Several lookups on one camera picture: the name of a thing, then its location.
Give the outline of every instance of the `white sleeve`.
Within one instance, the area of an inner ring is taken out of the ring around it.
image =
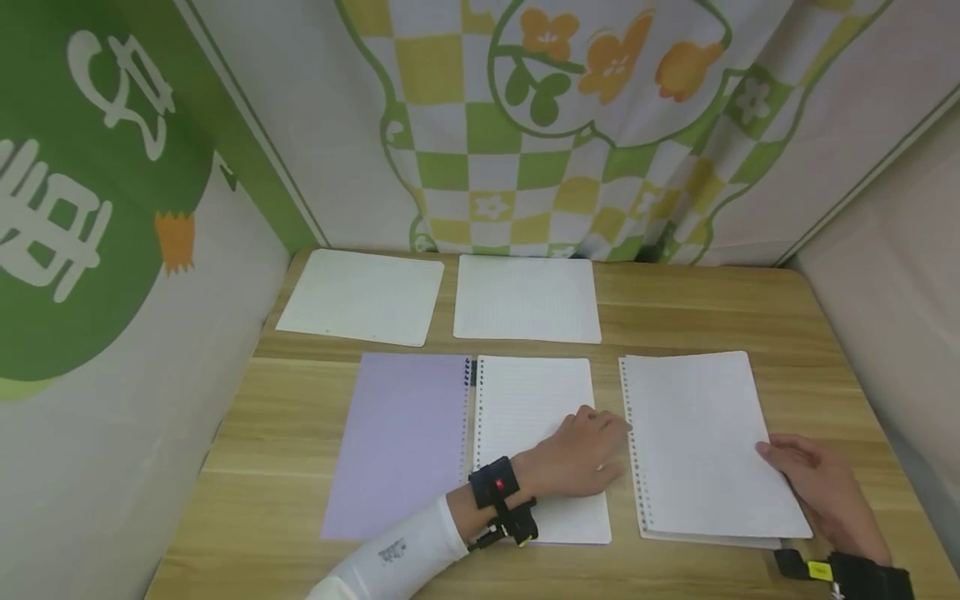
[[[409,598],[466,555],[443,495],[348,556],[307,600]]]

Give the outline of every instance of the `hand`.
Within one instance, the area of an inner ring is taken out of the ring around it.
[[[834,549],[882,566],[893,563],[874,511],[841,454],[803,436],[782,433],[772,434],[769,444],[758,443],[756,451],[790,480]]]
[[[618,415],[581,406],[552,436],[511,460],[521,490],[533,496],[602,492],[626,472],[615,455],[630,430]]]

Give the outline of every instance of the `lined paper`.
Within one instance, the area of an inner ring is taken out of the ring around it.
[[[746,352],[620,361],[644,537],[779,547],[812,531],[769,441]]]
[[[552,435],[582,404],[593,406],[586,358],[480,356],[474,408],[473,470],[512,457]],[[610,543],[607,495],[538,498],[541,543]]]
[[[276,328],[421,347],[443,276],[434,260],[317,250]]]
[[[592,263],[462,255],[453,337],[599,344]]]

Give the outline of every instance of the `lilac notebook cover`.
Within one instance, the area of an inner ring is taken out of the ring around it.
[[[470,357],[364,354],[324,540],[369,540],[464,481]]]

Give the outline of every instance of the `wrist device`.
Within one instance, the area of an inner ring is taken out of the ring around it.
[[[537,538],[537,523],[530,514],[530,509],[537,505],[537,499],[524,502],[512,511],[507,508],[507,498],[520,491],[510,459],[506,456],[500,457],[471,473],[468,479],[477,508],[493,506],[496,516],[487,523],[488,532],[468,545],[467,550],[472,552],[486,548],[507,536],[512,537],[519,546]]]
[[[910,574],[870,559],[832,552],[826,561],[804,561],[793,549],[774,551],[780,575],[832,584],[836,600],[914,600]]]

